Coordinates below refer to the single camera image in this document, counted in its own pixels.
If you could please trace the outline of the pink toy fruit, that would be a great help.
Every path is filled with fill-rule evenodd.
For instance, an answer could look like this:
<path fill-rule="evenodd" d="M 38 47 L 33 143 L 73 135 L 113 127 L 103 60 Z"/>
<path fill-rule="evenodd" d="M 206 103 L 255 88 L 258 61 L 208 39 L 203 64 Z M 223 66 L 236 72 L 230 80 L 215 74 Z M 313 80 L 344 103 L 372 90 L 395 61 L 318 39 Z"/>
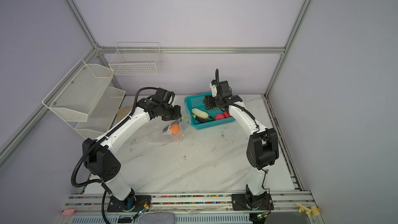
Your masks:
<path fill-rule="evenodd" d="M 225 119 L 224 114 L 217 114 L 217 115 L 215 116 L 215 120 L 222 120 L 222 119 Z"/>

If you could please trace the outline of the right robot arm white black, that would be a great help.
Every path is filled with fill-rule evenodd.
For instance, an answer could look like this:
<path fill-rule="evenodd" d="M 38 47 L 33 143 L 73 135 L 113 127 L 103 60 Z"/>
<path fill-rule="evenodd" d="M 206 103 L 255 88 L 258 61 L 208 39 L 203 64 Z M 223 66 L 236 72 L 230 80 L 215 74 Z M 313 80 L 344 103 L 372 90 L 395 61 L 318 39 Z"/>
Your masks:
<path fill-rule="evenodd" d="M 279 158 L 278 135 L 267 128 L 246 108 L 243 100 L 232 93 L 227 81 L 214 79 L 211 95 L 203 100 L 206 108 L 218 108 L 231 115 L 248 136 L 246 157 L 252 170 L 244 194 L 244 205 L 249 210 L 272 210 L 272 198 L 266 187 L 268 167 Z"/>

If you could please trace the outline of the teal plastic basket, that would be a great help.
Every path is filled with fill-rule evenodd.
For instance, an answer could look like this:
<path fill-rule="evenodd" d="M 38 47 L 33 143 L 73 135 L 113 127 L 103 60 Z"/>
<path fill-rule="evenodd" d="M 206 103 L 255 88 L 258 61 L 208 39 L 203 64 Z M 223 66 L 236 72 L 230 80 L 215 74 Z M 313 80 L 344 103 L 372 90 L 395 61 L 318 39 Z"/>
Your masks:
<path fill-rule="evenodd" d="M 197 121 L 194 117 L 193 117 L 193 113 L 192 110 L 194 108 L 204 111 L 206 112 L 209 116 L 212 117 L 216 117 L 218 114 L 222 114 L 223 115 L 223 111 L 220 109 L 213 109 L 213 110 L 206 110 L 205 109 L 205 104 L 203 103 L 204 101 L 204 97 L 210 95 L 211 96 L 211 92 L 208 93 L 202 93 L 202 94 L 197 94 L 197 95 L 191 95 L 191 96 L 187 96 L 184 99 L 184 103 L 188 109 L 188 115 L 191 119 L 191 125 L 197 129 L 197 130 L 202 130 L 202 129 L 206 129 L 206 128 L 211 128 L 211 127 L 215 127 L 218 125 L 222 125 L 222 124 L 227 124 L 227 123 L 231 123 L 234 122 L 235 119 L 233 117 L 229 117 L 229 118 L 224 118 L 224 119 L 220 119 L 220 120 L 213 120 L 210 122 L 206 122 L 206 123 L 200 123 L 199 121 Z"/>

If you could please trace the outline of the clear zip top bag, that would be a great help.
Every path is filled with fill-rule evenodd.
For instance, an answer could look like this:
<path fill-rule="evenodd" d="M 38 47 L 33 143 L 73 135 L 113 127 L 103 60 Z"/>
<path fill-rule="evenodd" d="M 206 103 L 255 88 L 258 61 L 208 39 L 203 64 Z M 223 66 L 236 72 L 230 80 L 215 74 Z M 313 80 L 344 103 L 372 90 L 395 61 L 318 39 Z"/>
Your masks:
<path fill-rule="evenodd" d="M 182 142 L 185 132 L 191 121 L 188 117 L 181 117 L 178 120 L 162 121 L 155 119 L 153 127 L 148 133 L 148 139 L 153 143 Z"/>

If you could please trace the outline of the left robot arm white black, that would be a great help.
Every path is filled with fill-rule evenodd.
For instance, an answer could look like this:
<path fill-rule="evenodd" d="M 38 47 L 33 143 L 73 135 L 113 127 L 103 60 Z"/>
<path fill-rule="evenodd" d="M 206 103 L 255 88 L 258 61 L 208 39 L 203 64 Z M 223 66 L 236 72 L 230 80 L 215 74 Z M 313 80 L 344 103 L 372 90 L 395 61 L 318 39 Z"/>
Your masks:
<path fill-rule="evenodd" d="M 182 117 L 181 107 L 173 104 L 174 92 L 163 88 L 153 90 L 153 95 L 142 99 L 137 93 L 132 110 L 121 121 L 98 138 L 87 138 L 83 142 L 83 155 L 70 179 L 73 187 L 98 183 L 123 211 L 130 212 L 135 207 L 135 192 L 121 174 L 121 163 L 116 157 L 118 150 L 152 119 L 160 117 L 163 121 L 172 121 Z"/>

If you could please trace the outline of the red toy fruit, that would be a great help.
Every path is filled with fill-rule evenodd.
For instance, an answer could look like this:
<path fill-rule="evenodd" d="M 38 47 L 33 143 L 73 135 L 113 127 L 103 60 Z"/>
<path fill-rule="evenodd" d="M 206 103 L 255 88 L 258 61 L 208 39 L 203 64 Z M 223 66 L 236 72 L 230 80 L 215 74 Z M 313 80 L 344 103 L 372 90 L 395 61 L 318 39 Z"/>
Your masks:
<path fill-rule="evenodd" d="M 231 117 L 232 117 L 232 116 L 231 116 L 229 113 L 227 113 L 227 112 L 223 112 L 223 115 L 224 115 L 225 118 L 231 118 Z"/>

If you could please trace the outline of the white mesh shelf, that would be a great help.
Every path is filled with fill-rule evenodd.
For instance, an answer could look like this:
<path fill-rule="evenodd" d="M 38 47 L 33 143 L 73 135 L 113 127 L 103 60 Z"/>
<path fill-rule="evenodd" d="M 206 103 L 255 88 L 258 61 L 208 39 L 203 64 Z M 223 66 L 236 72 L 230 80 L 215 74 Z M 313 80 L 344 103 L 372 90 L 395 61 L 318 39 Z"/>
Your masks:
<path fill-rule="evenodd" d="M 85 139 L 95 139 L 107 132 L 114 123 L 124 97 L 125 91 L 107 87 L 88 120 L 77 123 L 74 130 Z"/>
<path fill-rule="evenodd" d="M 79 60 L 42 104 L 65 122 L 86 122 L 114 77 L 114 70 Z"/>

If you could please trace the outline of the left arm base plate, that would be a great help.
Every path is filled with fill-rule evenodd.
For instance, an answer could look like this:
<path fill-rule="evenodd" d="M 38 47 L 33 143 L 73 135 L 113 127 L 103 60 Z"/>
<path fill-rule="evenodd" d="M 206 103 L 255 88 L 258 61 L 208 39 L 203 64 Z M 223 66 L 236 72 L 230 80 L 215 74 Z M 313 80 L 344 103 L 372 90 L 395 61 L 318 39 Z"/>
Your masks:
<path fill-rule="evenodd" d="M 128 197 L 121 201 L 117 198 L 111 196 L 110 202 L 107 205 L 107 212 L 135 212 L 138 213 L 146 205 L 149 207 L 152 197 L 150 195 L 135 195 L 133 197 Z"/>

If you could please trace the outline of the pink eraser block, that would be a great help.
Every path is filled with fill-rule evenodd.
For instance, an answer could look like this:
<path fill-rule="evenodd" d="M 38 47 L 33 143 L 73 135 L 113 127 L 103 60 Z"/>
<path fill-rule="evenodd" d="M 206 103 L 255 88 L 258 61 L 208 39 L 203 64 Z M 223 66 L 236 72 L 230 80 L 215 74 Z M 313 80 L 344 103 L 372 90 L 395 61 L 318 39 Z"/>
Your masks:
<path fill-rule="evenodd" d="M 69 208 L 69 209 L 65 209 L 65 210 L 61 213 L 61 216 L 73 216 L 74 213 L 75 213 L 75 209 Z"/>

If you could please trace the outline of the orange toy tangerine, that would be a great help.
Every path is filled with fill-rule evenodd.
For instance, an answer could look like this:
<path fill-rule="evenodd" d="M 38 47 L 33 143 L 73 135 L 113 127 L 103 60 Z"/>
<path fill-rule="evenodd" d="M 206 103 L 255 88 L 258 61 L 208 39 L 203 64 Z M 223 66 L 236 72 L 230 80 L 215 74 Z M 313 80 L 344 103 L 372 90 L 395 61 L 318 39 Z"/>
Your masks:
<path fill-rule="evenodd" d="M 178 134 L 178 135 L 182 134 L 181 127 L 178 124 L 172 124 L 170 127 L 170 131 L 172 134 Z"/>

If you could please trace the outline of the white mesh lower shelf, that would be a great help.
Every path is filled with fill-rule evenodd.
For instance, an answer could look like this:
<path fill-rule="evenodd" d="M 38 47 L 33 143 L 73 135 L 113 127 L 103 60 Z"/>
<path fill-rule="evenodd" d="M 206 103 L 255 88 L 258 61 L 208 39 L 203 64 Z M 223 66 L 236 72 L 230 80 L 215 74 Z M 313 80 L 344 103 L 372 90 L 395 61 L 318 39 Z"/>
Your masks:
<path fill-rule="evenodd" d="M 124 97 L 125 91 L 107 87 L 88 120 L 77 123 L 74 130 L 85 139 L 95 139 L 107 132 L 114 123 Z"/>

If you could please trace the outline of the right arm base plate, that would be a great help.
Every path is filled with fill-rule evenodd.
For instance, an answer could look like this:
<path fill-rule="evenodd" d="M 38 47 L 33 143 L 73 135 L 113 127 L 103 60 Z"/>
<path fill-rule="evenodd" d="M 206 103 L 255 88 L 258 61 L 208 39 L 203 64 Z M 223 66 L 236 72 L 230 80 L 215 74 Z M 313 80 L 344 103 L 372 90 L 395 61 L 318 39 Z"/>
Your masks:
<path fill-rule="evenodd" d="M 258 196 L 252 196 L 249 193 L 233 194 L 231 198 L 234 211 L 272 211 L 274 209 L 271 195 L 267 192 Z"/>

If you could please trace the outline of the white mesh upper shelf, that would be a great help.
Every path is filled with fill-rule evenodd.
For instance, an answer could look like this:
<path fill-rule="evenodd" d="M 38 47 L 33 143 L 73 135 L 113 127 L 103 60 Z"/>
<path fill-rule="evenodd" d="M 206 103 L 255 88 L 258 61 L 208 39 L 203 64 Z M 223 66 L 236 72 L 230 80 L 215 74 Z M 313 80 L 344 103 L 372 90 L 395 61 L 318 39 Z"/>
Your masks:
<path fill-rule="evenodd" d="M 42 104 L 65 122 L 86 122 L 114 77 L 114 70 L 79 60 Z"/>

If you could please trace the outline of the grey cloth pad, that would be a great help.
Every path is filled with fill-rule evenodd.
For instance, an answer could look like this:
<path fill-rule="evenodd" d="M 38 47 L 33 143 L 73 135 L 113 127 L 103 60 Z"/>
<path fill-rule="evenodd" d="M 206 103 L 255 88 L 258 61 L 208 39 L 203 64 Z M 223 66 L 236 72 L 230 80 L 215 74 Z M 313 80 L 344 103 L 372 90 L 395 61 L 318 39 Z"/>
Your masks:
<path fill-rule="evenodd" d="M 139 224 L 175 224 L 175 215 L 173 213 L 149 213 L 142 215 Z"/>

